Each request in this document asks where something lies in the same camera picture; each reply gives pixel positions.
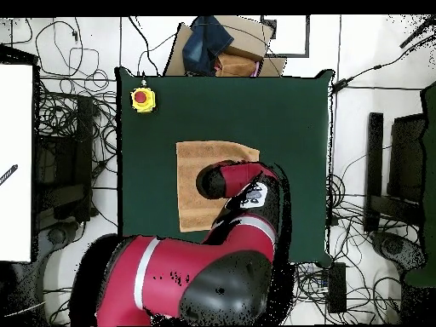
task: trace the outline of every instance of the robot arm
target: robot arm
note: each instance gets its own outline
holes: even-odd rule
[[[209,199],[230,198],[201,244],[128,237],[107,262],[98,326],[150,325],[154,314],[196,324],[253,324],[265,311],[278,235],[279,184],[261,163],[213,164]]]

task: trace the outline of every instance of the black power strip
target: black power strip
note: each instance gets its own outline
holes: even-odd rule
[[[328,270],[327,309],[329,313],[345,313],[347,311],[346,268],[345,263],[334,262]]]

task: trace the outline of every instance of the black joint cap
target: black joint cap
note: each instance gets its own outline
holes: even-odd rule
[[[197,190],[206,199],[219,199],[226,196],[226,181],[220,168],[211,164],[198,173]]]

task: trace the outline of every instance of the dark green table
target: dark green table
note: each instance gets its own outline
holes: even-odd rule
[[[178,141],[234,141],[258,149],[261,161],[282,166],[290,180],[290,260],[330,263],[324,251],[328,86],[333,71],[316,78],[148,77],[158,109],[138,114],[130,92],[141,79],[117,68],[121,94],[124,235],[199,242],[206,232],[181,233],[177,209]]]
[[[424,164],[422,201],[424,222],[420,226],[420,240],[426,253],[423,268],[405,275],[405,282],[414,287],[436,287],[436,83],[421,92],[422,112],[426,129],[422,137]]]

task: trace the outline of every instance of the brown towel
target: brown towel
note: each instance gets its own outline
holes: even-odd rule
[[[249,77],[255,71],[255,62],[241,56],[221,53],[215,63],[216,77]]]
[[[183,141],[175,148],[181,232],[209,230],[226,200],[203,198],[195,184],[197,174],[208,165],[227,159],[257,162],[259,151],[230,141]]]

